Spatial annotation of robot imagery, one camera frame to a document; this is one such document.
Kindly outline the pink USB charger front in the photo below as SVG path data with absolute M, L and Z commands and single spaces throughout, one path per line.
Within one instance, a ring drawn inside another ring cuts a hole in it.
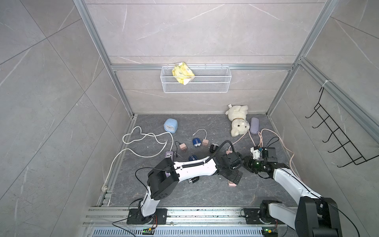
M 203 139 L 201 145 L 204 146 L 204 147 L 208 147 L 208 145 L 209 145 L 209 140 L 207 140 L 207 139 Z

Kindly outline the pink usb charger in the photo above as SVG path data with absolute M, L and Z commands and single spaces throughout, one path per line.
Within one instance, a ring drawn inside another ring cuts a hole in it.
M 207 140 L 207 139 L 203 139 L 201 145 L 204 146 L 204 147 L 208 147 L 208 145 L 209 145 L 209 140 Z
M 186 152 L 186 151 L 188 150 L 188 148 L 187 148 L 187 146 L 186 146 L 185 143 L 181 143 L 181 144 L 179 145 L 179 148 L 180 148 L 181 151 L 183 151 L 183 152 Z

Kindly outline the purple power strip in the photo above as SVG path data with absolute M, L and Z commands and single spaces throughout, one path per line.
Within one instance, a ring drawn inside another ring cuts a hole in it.
M 165 152 L 165 158 L 166 159 L 171 159 L 172 161 L 174 161 L 174 152 L 173 151 L 167 151 L 167 152 Z

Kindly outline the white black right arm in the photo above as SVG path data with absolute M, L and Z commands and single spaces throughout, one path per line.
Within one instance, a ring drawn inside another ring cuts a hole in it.
M 314 192 L 289 166 L 275 159 L 243 158 L 243 167 L 251 173 L 266 173 L 280 184 L 297 203 L 290 208 L 276 200 L 264 200 L 259 217 L 263 223 L 280 221 L 296 231 L 299 237 L 341 237 L 340 214 L 336 202 Z

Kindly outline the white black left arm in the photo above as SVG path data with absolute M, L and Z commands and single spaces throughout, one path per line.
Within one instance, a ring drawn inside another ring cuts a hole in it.
M 164 158 L 155 167 L 147 167 L 150 172 L 147 183 L 143 185 L 146 193 L 139 201 L 138 208 L 129 211 L 127 224 L 148 224 L 152 219 L 161 224 L 162 222 L 158 220 L 157 207 L 160 201 L 171 195 L 182 181 L 217 174 L 237 185 L 242 177 L 239 168 L 243 165 L 243 158 L 235 151 L 231 141 L 224 141 L 221 145 L 225 144 L 230 144 L 232 152 L 221 157 L 217 157 L 221 151 L 219 147 L 204 159 L 173 162 L 170 158 Z

